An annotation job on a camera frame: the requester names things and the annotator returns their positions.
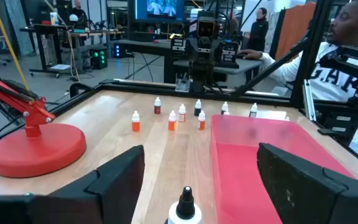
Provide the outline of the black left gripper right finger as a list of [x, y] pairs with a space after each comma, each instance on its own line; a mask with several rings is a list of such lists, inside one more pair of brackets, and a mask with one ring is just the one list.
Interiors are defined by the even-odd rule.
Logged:
[[350, 223], [346, 194], [358, 181], [268, 143], [257, 167], [282, 223]]

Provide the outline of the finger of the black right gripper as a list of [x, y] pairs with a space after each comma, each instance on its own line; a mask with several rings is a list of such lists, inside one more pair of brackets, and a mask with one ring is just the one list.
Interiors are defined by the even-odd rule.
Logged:
[[232, 40], [225, 40], [221, 45], [221, 66], [224, 68], [239, 68], [236, 62], [239, 44]]
[[182, 58], [185, 54], [186, 40], [182, 37], [173, 37], [171, 39], [172, 58]]

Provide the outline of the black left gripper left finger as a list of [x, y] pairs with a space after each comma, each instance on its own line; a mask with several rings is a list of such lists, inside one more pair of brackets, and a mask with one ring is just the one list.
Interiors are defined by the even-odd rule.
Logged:
[[144, 179], [145, 152], [134, 146], [97, 169], [54, 191], [52, 224], [130, 223]]

